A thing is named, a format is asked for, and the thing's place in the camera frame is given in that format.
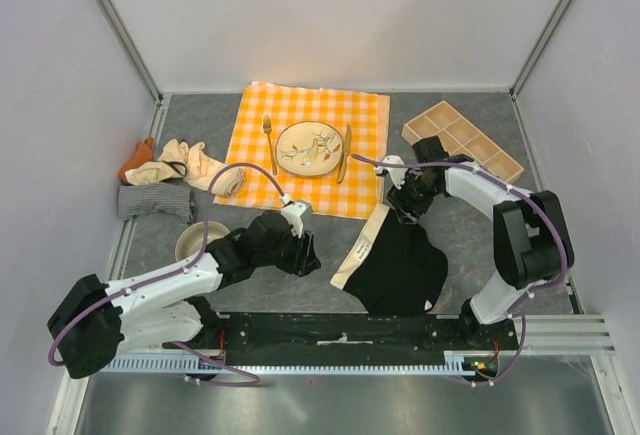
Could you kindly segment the black cream garment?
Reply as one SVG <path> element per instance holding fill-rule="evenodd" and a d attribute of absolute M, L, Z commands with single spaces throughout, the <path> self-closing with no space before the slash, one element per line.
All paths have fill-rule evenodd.
<path fill-rule="evenodd" d="M 426 231 L 378 204 L 330 284 L 371 315 L 411 317 L 433 309 L 447 275 L 448 259 Z"/>

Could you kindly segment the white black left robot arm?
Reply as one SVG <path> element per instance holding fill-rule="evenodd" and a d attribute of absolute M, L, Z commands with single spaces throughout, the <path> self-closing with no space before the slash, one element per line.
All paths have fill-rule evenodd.
<path fill-rule="evenodd" d="M 195 254 L 137 277 L 80 278 L 50 317 L 49 362 L 73 379 L 105 368 L 116 356 L 164 343 L 208 348 L 219 337 L 207 294 L 248 280 L 263 267 L 304 277 L 321 265 L 303 218 L 291 202 L 257 216 L 246 228 L 205 241 Z"/>

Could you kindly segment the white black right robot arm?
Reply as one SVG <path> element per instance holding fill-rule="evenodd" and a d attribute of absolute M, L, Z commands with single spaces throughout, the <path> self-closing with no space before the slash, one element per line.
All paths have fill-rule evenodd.
<path fill-rule="evenodd" d="M 532 192 L 490 174 L 466 154 L 446 152 L 440 138 L 412 146 L 416 158 L 405 163 L 386 156 L 375 172 L 387 176 L 387 200 L 404 222 L 417 222 L 437 196 L 460 199 L 492 222 L 495 272 L 465 303 L 469 317 L 458 323 L 467 347 L 483 347 L 494 336 L 494 323 L 511 315 L 526 297 L 565 280 L 575 256 L 558 196 Z"/>

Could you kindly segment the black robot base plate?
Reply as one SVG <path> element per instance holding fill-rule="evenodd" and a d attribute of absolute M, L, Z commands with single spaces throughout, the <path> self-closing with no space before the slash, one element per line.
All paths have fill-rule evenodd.
<path fill-rule="evenodd" d="M 517 348 L 511 321 L 470 328 L 457 315 L 229 312 L 188 345 L 223 351 L 234 366 L 400 366 L 444 361 L 446 351 Z"/>

